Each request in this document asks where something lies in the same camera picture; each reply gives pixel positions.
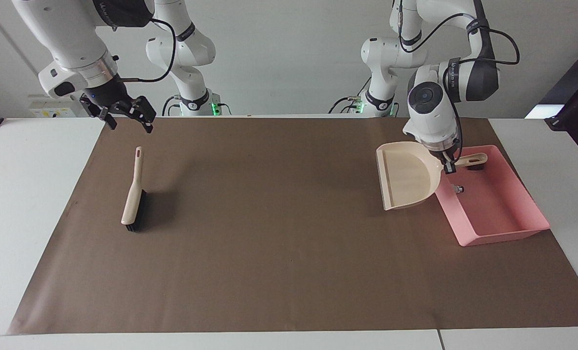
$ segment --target black cable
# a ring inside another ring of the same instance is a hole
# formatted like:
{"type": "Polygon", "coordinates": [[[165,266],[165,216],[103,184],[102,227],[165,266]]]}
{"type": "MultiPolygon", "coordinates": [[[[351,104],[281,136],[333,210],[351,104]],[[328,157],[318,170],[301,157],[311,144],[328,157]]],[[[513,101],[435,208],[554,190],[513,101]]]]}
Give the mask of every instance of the black cable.
{"type": "Polygon", "coordinates": [[[354,106],[354,104],[345,106],[345,107],[343,107],[343,109],[341,109],[341,113],[343,113],[343,111],[345,111],[345,109],[347,109],[347,113],[349,113],[349,110],[352,109],[352,108],[353,108],[353,109],[356,109],[356,106],[354,106]]]}
{"type": "Polygon", "coordinates": [[[164,108],[162,108],[162,116],[166,115],[166,108],[168,107],[168,104],[174,99],[176,98],[174,96],[171,96],[166,100],[166,103],[164,103],[164,108]]]}
{"type": "Polygon", "coordinates": [[[341,102],[343,101],[349,101],[349,97],[344,97],[344,98],[340,98],[337,102],[334,102],[334,104],[332,105],[332,107],[330,107],[330,110],[328,111],[328,114],[331,114],[333,109],[335,107],[337,107],[341,102]]]}
{"type": "Polygon", "coordinates": [[[458,114],[458,109],[455,108],[455,104],[454,102],[451,100],[451,96],[449,96],[449,91],[447,90],[447,83],[445,80],[445,76],[449,73],[449,67],[447,67],[445,69],[445,71],[443,72],[443,88],[445,88],[445,93],[447,94],[447,98],[449,98],[449,103],[451,104],[451,107],[453,108],[453,113],[455,115],[455,123],[458,126],[458,138],[460,139],[460,152],[458,153],[458,157],[456,157],[453,162],[457,162],[458,160],[460,160],[460,157],[462,156],[462,148],[464,147],[464,142],[462,139],[462,122],[460,122],[460,115],[458,114]]]}
{"type": "Polygon", "coordinates": [[[168,115],[170,115],[170,110],[171,110],[173,107],[177,107],[177,108],[178,108],[178,107],[180,107],[180,106],[179,106],[179,105],[172,105],[172,106],[168,107],[168,115]]]}
{"type": "Polygon", "coordinates": [[[356,94],[356,96],[360,96],[361,92],[363,91],[363,89],[365,89],[365,87],[367,87],[367,84],[369,84],[369,82],[371,82],[371,77],[369,77],[369,79],[367,79],[367,81],[365,82],[365,85],[361,87],[361,90],[358,91],[358,93],[356,94]]]}
{"type": "Polygon", "coordinates": [[[168,22],[164,22],[163,20],[160,20],[160,19],[151,18],[151,22],[161,23],[164,26],[167,26],[170,29],[170,31],[172,32],[172,35],[173,35],[173,55],[172,55],[172,58],[170,58],[170,64],[168,65],[168,68],[163,73],[163,75],[160,76],[159,78],[155,78],[155,79],[122,78],[122,79],[120,79],[121,82],[124,82],[124,83],[156,83],[160,80],[163,80],[163,78],[167,77],[168,74],[170,74],[170,71],[172,70],[172,67],[174,65],[174,57],[176,56],[176,33],[174,31],[174,27],[171,26],[168,22]]]}
{"type": "Polygon", "coordinates": [[[460,62],[458,62],[458,64],[462,64],[465,62],[473,62],[473,61],[486,61],[486,62],[494,62],[494,63],[498,63],[498,64],[507,64],[507,65],[513,66],[515,64],[520,63],[521,52],[518,49],[518,45],[516,45],[516,41],[514,41],[514,38],[509,36],[509,34],[507,34],[505,32],[498,31],[496,29],[486,28],[486,27],[479,27],[479,29],[483,30],[483,31],[488,31],[489,33],[499,34],[499,35],[502,35],[503,37],[507,38],[507,40],[509,40],[509,42],[511,42],[512,46],[514,47],[514,51],[516,52],[516,60],[515,61],[502,61],[502,60],[495,60],[494,58],[478,57],[478,58],[467,58],[465,60],[460,60],[460,62]]]}
{"type": "Polygon", "coordinates": [[[399,46],[402,48],[403,51],[405,51],[406,53],[414,53],[416,50],[418,50],[420,47],[423,46],[423,44],[425,44],[425,42],[427,42],[427,40],[429,40],[429,38],[432,37],[432,35],[434,35],[434,33],[436,33],[436,31],[438,31],[438,29],[440,29],[440,27],[444,26],[445,23],[449,22],[449,20],[456,18],[456,17],[460,17],[460,16],[466,16],[467,14],[463,14],[463,13],[456,13],[456,14],[452,14],[451,16],[445,18],[442,22],[438,23],[438,26],[436,26],[436,28],[434,28],[428,35],[427,37],[425,37],[425,39],[423,39],[422,42],[420,42],[418,44],[418,46],[416,46],[414,49],[410,49],[407,50],[404,47],[404,42],[402,42],[402,26],[404,25],[404,5],[403,5],[403,0],[399,0],[399,13],[400,13],[400,20],[397,26],[397,31],[399,32],[398,38],[399,38],[399,46]]]}
{"type": "Polygon", "coordinates": [[[229,109],[229,114],[230,114],[230,115],[233,115],[233,112],[231,112],[231,107],[229,107],[227,104],[217,104],[217,105],[220,106],[220,107],[221,107],[221,106],[225,106],[226,108],[229,109]]]}

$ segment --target dustpan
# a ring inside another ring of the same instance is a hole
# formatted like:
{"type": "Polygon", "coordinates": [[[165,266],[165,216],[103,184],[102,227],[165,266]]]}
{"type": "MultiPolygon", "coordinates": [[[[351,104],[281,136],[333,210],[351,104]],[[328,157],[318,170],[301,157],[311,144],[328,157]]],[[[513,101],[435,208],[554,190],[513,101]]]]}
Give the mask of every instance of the dustpan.
{"type": "MultiPolygon", "coordinates": [[[[443,165],[422,144],[392,142],[376,150],[384,210],[416,206],[440,184],[443,165]]],[[[460,157],[457,168],[483,164],[488,156],[477,153],[460,157]]]]}
{"type": "Polygon", "coordinates": [[[524,239],[550,228],[516,173],[496,146],[464,148],[490,159],[482,171],[442,175],[436,196],[461,246],[524,239]],[[452,184],[466,191],[454,193],[452,184]]]}

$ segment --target hand brush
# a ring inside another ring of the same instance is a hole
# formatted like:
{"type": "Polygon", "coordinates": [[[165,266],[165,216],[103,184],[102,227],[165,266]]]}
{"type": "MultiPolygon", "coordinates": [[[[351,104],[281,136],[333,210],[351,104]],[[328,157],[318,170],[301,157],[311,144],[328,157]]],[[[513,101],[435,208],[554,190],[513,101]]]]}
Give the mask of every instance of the hand brush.
{"type": "Polygon", "coordinates": [[[133,182],[129,188],[127,202],[121,224],[127,227],[129,232],[136,232],[140,229],[142,210],[146,192],[142,189],[142,163],[144,161],[144,150],[142,147],[135,149],[135,164],[133,166],[133,182]]]}

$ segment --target black bristles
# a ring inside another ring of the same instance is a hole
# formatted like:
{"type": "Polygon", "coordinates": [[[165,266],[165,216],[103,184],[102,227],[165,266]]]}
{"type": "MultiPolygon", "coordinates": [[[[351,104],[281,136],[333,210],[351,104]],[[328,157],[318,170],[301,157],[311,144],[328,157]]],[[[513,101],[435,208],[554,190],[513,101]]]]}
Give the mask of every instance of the black bristles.
{"type": "Polygon", "coordinates": [[[144,202],[146,199],[146,191],[142,190],[140,195],[140,204],[138,204],[138,212],[135,214],[135,221],[131,225],[126,225],[127,231],[136,232],[140,230],[140,223],[142,222],[142,213],[144,211],[144,202]]]}

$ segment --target pink tray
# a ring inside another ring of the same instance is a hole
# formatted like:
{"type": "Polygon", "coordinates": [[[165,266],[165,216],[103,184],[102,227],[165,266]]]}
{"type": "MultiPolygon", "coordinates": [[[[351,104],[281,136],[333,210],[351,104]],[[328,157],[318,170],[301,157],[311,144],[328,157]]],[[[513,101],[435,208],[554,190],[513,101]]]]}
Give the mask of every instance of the pink tray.
{"type": "Polygon", "coordinates": [[[536,202],[496,146],[463,149],[462,155],[483,152],[483,170],[458,168],[442,173],[436,196],[461,246],[524,239],[550,228],[536,202]],[[456,194],[453,185],[464,186],[456,194]]]}

